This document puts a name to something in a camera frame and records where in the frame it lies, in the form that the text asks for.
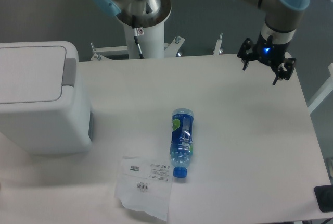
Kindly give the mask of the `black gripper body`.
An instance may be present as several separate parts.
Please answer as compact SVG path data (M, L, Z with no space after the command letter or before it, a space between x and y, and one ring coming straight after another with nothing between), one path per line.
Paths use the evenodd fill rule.
M265 65L280 65L285 61L289 46L289 33L261 32L253 47L253 60Z

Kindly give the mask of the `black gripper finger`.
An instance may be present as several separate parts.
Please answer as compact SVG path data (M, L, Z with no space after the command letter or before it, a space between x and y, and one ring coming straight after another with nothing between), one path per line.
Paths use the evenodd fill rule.
M253 47L253 41L250 38L246 38L237 53L237 57L240 58L243 63L243 71L247 69L249 62L257 59L255 53L252 51Z
M278 80L289 80L296 66L295 58L285 58L279 66L272 66L272 71L275 74L272 85L275 85Z

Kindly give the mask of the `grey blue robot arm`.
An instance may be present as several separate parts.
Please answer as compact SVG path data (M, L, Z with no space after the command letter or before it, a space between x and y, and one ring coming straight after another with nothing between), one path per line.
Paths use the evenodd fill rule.
M256 42L245 39L237 56L244 66L258 61L269 66L275 80L289 80L296 59L286 56L287 48L310 0L244 0L265 12L264 25ZM170 0L93 0L106 15L123 25L129 58L148 59L174 56L165 46L164 24L171 13Z

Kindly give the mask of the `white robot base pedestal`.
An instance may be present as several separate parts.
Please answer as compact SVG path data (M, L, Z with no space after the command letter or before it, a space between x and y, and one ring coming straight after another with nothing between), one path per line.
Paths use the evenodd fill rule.
M164 57L164 24L171 8L170 0L134 0L117 15L129 59Z

